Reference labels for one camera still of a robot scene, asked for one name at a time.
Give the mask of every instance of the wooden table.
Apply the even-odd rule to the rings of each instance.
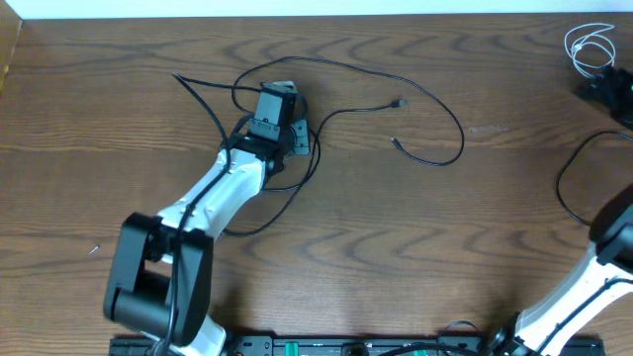
[[[251,238],[216,246],[211,314],[278,334],[433,334],[466,318],[493,330],[536,303],[583,255],[588,229],[554,195],[554,178],[588,134],[618,128],[578,99],[562,43],[591,21],[633,63],[631,15],[401,16],[30,21],[0,98],[0,353],[104,355],[125,329],[102,315],[122,221],[180,198],[215,161],[220,136],[170,72],[231,83],[283,55],[406,76],[441,98],[466,131],[403,83],[330,66],[282,64],[245,80],[294,80],[315,127],[339,108],[403,109],[334,118],[323,160],[291,209]],[[227,91],[199,88],[231,127]],[[240,93],[253,107],[256,95]],[[631,144],[588,147],[563,184],[589,219],[631,182]],[[275,184],[299,179],[293,159]],[[257,227],[285,195],[236,216]],[[101,249],[88,252],[99,244]],[[601,313],[612,355],[633,352],[633,299]]]

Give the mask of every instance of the white cable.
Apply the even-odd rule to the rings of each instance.
[[[567,42],[567,38],[570,36],[570,34],[572,32],[575,32],[583,28],[597,28],[597,29],[590,34],[580,36],[575,41],[573,41],[571,45],[569,45]],[[600,34],[605,31],[613,30],[614,28],[615,26],[610,25],[610,24],[593,23],[593,24],[580,25],[576,28],[571,29],[569,32],[567,32],[567,34],[565,35],[565,51],[567,52],[567,55],[572,59],[572,62],[574,63],[574,67],[576,68],[576,70],[582,76],[586,78],[596,77],[596,75],[588,72],[586,68],[600,69],[608,65],[615,65],[615,45],[613,45],[613,42],[610,39]],[[578,55],[578,52],[580,52],[581,49],[583,49],[586,45],[594,45],[602,49],[602,51],[604,51],[604,53],[606,53],[606,55],[609,56],[609,61],[601,65],[591,65],[591,64],[587,64],[587,63],[577,60],[576,56]]]

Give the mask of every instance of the coiled white cable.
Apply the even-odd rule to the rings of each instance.
[[[571,44],[568,44],[568,37],[570,36],[570,34],[584,28],[596,28],[596,30],[591,32],[590,34],[580,36]],[[571,29],[569,32],[567,32],[567,34],[565,35],[565,51],[567,52],[567,55],[572,59],[572,62],[574,63],[574,67],[576,68],[576,70],[582,76],[586,78],[595,78],[596,75],[590,73],[588,69],[589,70],[600,69],[607,65],[615,65],[615,45],[613,45],[613,42],[610,39],[601,35],[601,33],[609,31],[609,30],[613,30],[614,28],[615,26],[610,25],[610,24],[593,23],[593,24],[580,25],[576,28]],[[602,51],[604,51],[604,53],[608,55],[609,61],[601,65],[592,65],[592,64],[587,64],[587,63],[577,60],[578,53],[586,45],[594,45],[602,49]]]

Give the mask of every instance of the white wall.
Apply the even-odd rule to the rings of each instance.
[[[633,11],[633,0],[7,0],[23,19]]]

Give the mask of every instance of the wooden tabletop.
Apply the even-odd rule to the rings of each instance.
[[[250,238],[216,245],[211,314],[278,334],[434,334],[455,319],[494,330],[543,298],[588,246],[554,178],[590,133],[621,129],[572,91],[570,28],[613,23],[619,65],[633,65],[632,15],[460,15],[29,21],[0,98],[0,354],[104,355],[102,303],[122,221],[155,214],[197,182],[220,136],[172,71],[232,83],[284,55],[340,60],[414,80],[455,124],[402,82],[292,62],[244,81],[294,80],[311,126],[340,108],[406,98],[405,108],[332,119],[323,159],[289,211]],[[198,88],[227,127],[225,90]],[[254,107],[256,95],[239,93]],[[633,148],[591,144],[563,194],[591,219],[633,177]],[[295,158],[274,184],[299,179]],[[286,195],[260,194],[231,222],[258,227]],[[93,247],[101,248],[88,255]],[[584,332],[633,353],[633,298]]]

